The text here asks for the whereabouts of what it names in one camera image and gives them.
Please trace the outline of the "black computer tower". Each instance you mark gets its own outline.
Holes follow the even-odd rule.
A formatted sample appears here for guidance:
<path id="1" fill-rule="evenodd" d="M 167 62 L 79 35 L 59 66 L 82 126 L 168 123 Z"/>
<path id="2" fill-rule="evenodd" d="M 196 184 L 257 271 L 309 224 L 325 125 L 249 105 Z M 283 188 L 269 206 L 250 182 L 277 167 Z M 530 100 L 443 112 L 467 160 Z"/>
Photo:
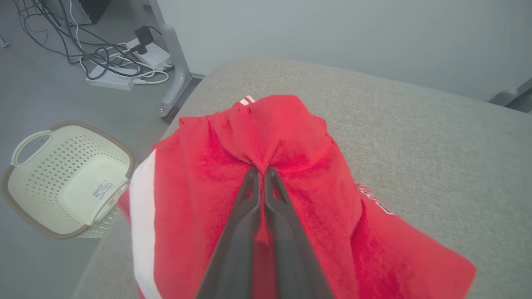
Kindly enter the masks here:
<path id="1" fill-rule="evenodd" d="M 64 25 L 66 21 L 74 25 L 97 23 L 111 0 L 45 0 L 48 11 Z"/>

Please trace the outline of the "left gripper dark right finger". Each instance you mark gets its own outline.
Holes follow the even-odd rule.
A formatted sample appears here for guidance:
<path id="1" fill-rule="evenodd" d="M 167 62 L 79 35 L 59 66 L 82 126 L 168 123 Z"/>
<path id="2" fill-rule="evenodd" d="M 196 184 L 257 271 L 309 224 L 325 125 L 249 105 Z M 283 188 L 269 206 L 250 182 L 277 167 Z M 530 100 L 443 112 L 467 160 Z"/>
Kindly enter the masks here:
<path id="1" fill-rule="evenodd" d="M 333 299 L 333 292 L 279 172 L 268 167 L 264 204 L 278 299 Z"/>

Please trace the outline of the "cream plastic laundry basket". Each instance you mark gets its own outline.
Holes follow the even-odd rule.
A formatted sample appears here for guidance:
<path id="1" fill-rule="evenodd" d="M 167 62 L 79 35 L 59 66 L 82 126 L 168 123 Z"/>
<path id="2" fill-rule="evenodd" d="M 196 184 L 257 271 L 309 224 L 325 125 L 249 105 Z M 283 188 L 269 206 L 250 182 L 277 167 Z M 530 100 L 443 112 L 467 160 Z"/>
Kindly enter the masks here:
<path id="1" fill-rule="evenodd" d="M 136 166 L 116 138 L 65 121 L 15 148 L 0 191 L 26 223 L 50 238 L 101 238 Z"/>

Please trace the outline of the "white power strip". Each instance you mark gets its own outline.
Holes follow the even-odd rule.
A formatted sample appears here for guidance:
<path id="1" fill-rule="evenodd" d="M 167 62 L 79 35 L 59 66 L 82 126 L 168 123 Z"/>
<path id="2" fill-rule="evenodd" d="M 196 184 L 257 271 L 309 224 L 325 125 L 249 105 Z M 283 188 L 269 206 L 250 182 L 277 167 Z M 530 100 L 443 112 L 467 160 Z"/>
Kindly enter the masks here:
<path id="1" fill-rule="evenodd" d="M 96 66 L 89 78 L 86 78 L 87 83 L 92 86 L 112 88 L 124 91 L 131 91 L 135 86 L 133 78 L 130 76 L 120 76 L 110 70 L 101 66 Z"/>
<path id="2" fill-rule="evenodd" d="M 146 49 L 146 53 L 144 54 L 139 54 L 137 51 L 133 51 L 133 55 L 135 55 L 135 57 L 137 57 L 141 62 L 159 71 L 163 71 L 174 66 L 171 55 L 154 42 L 144 47 Z"/>

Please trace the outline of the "black power adapter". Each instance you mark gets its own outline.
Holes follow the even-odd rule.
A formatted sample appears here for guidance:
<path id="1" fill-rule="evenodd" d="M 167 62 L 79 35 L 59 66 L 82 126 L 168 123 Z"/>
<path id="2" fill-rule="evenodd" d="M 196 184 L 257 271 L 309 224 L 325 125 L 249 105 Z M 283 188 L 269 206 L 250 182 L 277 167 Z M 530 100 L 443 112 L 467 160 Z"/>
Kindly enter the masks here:
<path id="1" fill-rule="evenodd" d="M 138 40 L 138 45 L 133 46 L 132 51 L 141 55 L 146 54 L 148 52 L 146 46 L 154 42 L 154 38 L 150 32 L 150 26 L 143 25 L 135 30 L 134 33 Z"/>

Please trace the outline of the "red shirt with white stripes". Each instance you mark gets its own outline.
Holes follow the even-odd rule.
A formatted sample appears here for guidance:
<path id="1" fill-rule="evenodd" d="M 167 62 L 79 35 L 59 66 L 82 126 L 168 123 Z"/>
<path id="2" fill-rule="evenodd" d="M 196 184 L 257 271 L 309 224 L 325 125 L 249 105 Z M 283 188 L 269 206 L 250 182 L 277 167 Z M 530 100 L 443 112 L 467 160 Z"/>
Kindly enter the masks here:
<path id="1" fill-rule="evenodd" d="M 326 122 L 291 95 L 179 120 L 119 202 L 141 299 L 194 299 L 249 168 L 277 169 L 336 299 L 357 296 L 360 195 Z"/>

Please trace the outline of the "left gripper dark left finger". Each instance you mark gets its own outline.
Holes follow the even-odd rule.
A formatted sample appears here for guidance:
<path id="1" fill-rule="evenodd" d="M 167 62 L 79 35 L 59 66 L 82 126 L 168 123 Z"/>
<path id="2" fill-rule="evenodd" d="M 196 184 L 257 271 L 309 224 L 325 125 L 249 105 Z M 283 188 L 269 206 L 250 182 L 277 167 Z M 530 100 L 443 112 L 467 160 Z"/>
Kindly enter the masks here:
<path id="1" fill-rule="evenodd" d="M 253 167 L 245 174 L 195 299 L 252 299 L 260 203 L 260 172 Z"/>

